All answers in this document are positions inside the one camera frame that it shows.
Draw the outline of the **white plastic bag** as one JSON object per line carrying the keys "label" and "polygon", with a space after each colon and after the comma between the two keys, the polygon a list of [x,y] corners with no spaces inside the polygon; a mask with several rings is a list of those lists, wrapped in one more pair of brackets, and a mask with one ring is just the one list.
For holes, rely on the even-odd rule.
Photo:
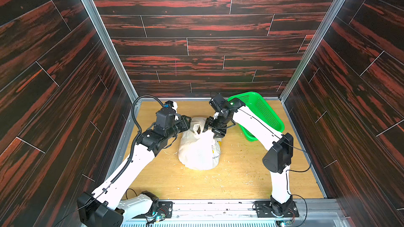
{"label": "white plastic bag", "polygon": [[222,138],[214,138],[209,129],[203,132],[206,118],[191,119],[190,129],[183,132],[178,149],[180,162],[189,169],[210,170],[218,166]]}

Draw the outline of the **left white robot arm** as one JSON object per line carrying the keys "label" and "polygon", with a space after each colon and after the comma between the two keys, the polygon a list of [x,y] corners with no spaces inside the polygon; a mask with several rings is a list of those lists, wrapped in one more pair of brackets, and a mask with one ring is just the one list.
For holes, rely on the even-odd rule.
{"label": "left white robot arm", "polygon": [[93,192],[84,192],[77,200],[81,223],[88,227],[119,227],[136,216],[155,222],[158,197],[144,191],[137,197],[122,197],[140,172],[167,147],[171,138],[190,127],[191,118],[177,113],[177,104],[166,102],[156,114],[156,121],[138,135],[126,161]]}

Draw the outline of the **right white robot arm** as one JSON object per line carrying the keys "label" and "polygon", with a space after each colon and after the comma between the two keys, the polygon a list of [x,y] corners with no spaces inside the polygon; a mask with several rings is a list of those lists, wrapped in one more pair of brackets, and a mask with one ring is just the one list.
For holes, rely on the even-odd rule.
{"label": "right white robot arm", "polygon": [[227,124],[232,121],[252,133],[268,151],[263,157],[264,166],[271,175],[271,207],[275,216],[283,216],[292,204],[288,178],[293,156],[293,136],[282,134],[255,115],[249,107],[238,98],[227,101],[216,95],[209,101],[215,111],[208,117],[203,132],[211,130],[214,138],[223,138],[227,132]]}

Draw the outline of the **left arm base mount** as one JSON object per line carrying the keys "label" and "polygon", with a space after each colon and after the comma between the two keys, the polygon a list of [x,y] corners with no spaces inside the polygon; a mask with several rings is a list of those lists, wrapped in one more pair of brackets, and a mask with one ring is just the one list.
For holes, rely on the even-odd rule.
{"label": "left arm base mount", "polygon": [[151,199],[150,208],[146,213],[133,216],[130,219],[144,219],[146,220],[146,226],[149,227],[172,217],[174,205],[172,201],[160,201],[156,195],[149,191],[143,191],[139,196],[141,195]]}

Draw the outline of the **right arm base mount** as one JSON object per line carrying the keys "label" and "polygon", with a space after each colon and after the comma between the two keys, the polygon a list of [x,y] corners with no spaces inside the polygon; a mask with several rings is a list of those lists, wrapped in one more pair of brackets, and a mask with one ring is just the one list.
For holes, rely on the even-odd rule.
{"label": "right arm base mount", "polygon": [[291,226],[299,217],[292,196],[285,203],[279,203],[272,196],[270,200],[255,201],[252,209],[257,213],[258,218],[275,218],[280,226]]}

